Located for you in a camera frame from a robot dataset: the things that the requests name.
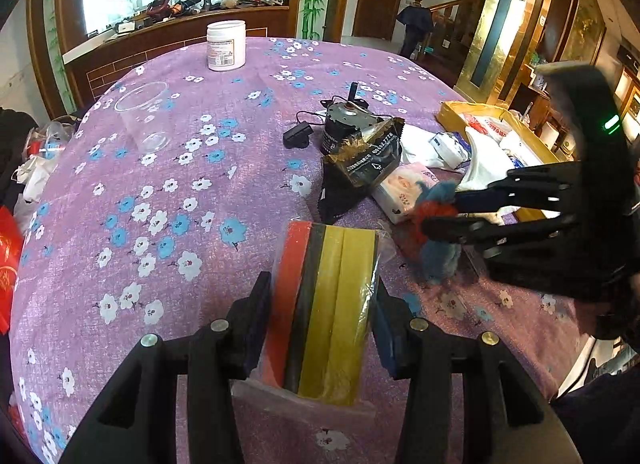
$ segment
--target gold pillar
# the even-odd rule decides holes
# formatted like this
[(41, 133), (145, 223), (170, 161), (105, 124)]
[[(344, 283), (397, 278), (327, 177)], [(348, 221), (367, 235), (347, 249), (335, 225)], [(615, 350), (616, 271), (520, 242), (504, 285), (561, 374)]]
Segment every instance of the gold pillar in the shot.
[(457, 91), (475, 102), (508, 106), (520, 84), (520, 70), (540, 41), (550, 3), (486, 0)]

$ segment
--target gold column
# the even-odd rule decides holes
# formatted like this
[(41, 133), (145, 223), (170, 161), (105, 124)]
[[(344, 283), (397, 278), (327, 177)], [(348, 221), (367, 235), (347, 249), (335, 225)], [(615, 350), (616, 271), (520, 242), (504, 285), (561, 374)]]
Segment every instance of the gold column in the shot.
[[(490, 30), (494, 24), (498, 11), (498, 3), (500, 0), (486, 0), (484, 8), (482, 9), (482, 15), (476, 35), (474, 36), (473, 43), (470, 47), (469, 54), (466, 57), (465, 65), (462, 69), (462, 73), (456, 84), (456, 90), (460, 94), (464, 95), (469, 100), (475, 102), (488, 102), (490, 104), (497, 103), (502, 105), (508, 105), (506, 101), (499, 101), (498, 97), (500, 92), (504, 88), (505, 82), (508, 81), (509, 73), (512, 67), (520, 69), (522, 63), (528, 63), (533, 51), (535, 50), (540, 36), (542, 36), (542, 28), (548, 7), (551, 0), (543, 0), (542, 7), (540, 8), (540, 16), (536, 16), (536, 28), (533, 33), (529, 31), (528, 35), (530, 40), (526, 39), (527, 29), (529, 28), (530, 20), (533, 17), (534, 5), (536, 0), (503, 0), (503, 3), (508, 2), (508, 11), (504, 19), (502, 29), (499, 30), (500, 35), (495, 43), (494, 50), (486, 50), (484, 52), (483, 63), (480, 63), (481, 55), (485, 45), (487, 44)], [(523, 55), (522, 47), (525, 48), (526, 53)], [(487, 57), (491, 53), (488, 64), (486, 64)], [(519, 62), (520, 65), (514, 65), (517, 59), (522, 58)], [(520, 80), (520, 76), (516, 76), (515, 79), (510, 79), (512, 87), (509, 91), (507, 101), (511, 101), (515, 95)]]

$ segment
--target red plastic bag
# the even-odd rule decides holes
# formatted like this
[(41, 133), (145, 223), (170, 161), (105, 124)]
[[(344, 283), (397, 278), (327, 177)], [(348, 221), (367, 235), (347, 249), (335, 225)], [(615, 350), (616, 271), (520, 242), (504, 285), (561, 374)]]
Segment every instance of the red plastic bag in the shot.
[(22, 253), (22, 235), (7, 208), (0, 208), (0, 333), (9, 331), (11, 303)]

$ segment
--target black foil package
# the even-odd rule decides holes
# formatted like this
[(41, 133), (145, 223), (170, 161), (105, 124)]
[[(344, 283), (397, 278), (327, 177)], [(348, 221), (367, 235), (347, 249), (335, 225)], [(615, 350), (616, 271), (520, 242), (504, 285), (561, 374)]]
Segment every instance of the black foil package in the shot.
[(318, 212), (323, 224), (335, 224), (398, 167), (403, 127), (399, 117), (382, 121), (347, 137), (322, 157)]

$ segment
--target purple floral tablecloth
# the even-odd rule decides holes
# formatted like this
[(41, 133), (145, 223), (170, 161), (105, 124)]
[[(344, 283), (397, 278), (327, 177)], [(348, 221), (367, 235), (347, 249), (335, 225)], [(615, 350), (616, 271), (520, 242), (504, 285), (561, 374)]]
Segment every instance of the purple floral tablecloth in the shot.
[[(177, 338), (223, 317), (258, 272), (271, 269), (286, 222), (317, 216), (319, 131), (305, 150), (282, 145), (298, 110), (321, 110), (319, 99), (346, 95), (358, 81), (357, 95), (372, 111), (439, 131), (441, 101), (460, 98), (412, 62), (377, 50), (249, 38), (246, 55), (242, 68), (212, 72), (206, 44), (198, 44), (131, 71), (84, 116), (48, 182), (23, 250), (10, 334), (20, 412), (43, 462), (59, 460), (143, 335)], [(171, 119), (172, 137), (143, 156), (113, 107), (151, 81), (169, 86), (149, 116)], [(383, 219), (365, 201), (339, 224), (376, 228)], [(381, 275), (390, 293), (449, 333), (496, 332), (548, 397), (577, 357), (580, 336), (568, 301), (474, 282), (465, 264), (438, 286), (416, 281), (399, 257)], [(364, 365), (361, 396), (376, 409), (373, 427), (310, 426), (236, 400), (246, 462), (393, 462), (408, 383), (388, 377), (372, 339)], [(185, 463), (182, 381), (180, 390), (178, 462)], [(454, 430), (454, 461), (460, 437)]]

